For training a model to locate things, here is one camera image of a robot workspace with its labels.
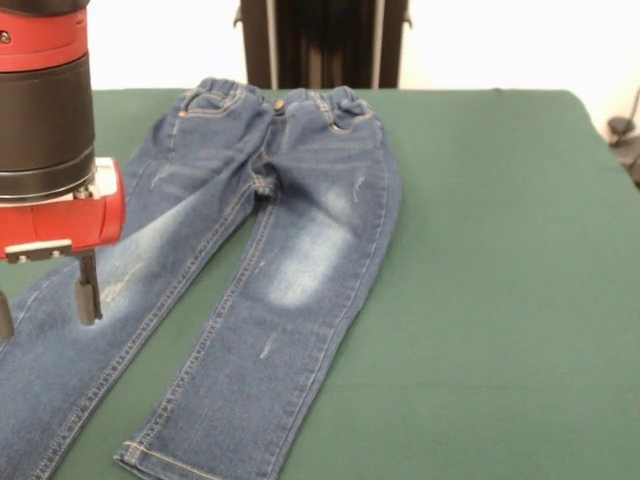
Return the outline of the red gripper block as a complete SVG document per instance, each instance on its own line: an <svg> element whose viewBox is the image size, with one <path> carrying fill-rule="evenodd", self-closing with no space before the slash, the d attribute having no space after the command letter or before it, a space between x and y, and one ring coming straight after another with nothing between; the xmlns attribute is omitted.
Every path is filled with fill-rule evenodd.
<svg viewBox="0 0 640 480"><path fill-rule="evenodd" d="M93 249L117 242L125 222L125 189L119 165L110 157L99 157L95 166L96 175L83 193L1 206L3 261L24 263L79 254L75 299L84 326L102 318ZM0 337L13 335L9 300L0 291Z"/></svg>

